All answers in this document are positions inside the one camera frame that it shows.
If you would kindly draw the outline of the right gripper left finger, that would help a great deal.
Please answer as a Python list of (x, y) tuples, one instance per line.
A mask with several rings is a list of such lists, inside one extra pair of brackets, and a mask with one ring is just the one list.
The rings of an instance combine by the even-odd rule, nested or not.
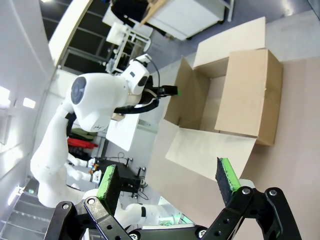
[(115, 218), (121, 188), (118, 166), (108, 166), (95, 195), (76, 205), (70, 201), (56, 205), (48, 226), (48, 238), (80, 240), (86, 229), (96, 229), (105, 240), (130, 240)]

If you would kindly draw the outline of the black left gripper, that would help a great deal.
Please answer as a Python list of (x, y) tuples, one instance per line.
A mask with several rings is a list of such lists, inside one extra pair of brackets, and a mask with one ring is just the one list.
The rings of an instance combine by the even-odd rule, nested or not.
[(163, 96), (179, 96), (181, 93), (175, 85), (163, 85), (162, 90), (159, 86), (153, 86), (153, 77), (150, 75), (142, 92), (142, 103), (149, 104), (156, 96), (160, 97), (161, 94)]

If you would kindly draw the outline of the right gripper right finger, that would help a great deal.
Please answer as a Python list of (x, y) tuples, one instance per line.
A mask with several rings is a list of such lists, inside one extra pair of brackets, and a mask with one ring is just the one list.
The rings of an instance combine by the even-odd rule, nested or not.
[(301, 234), (284, 192), (264, 192), (241, 185), (228, 158), (217, 158), (215, 179), (224, 209), (206, 230), (204, 240), (232, 240), (245, 219), (254, 219), (265, 240), (300, 240)]

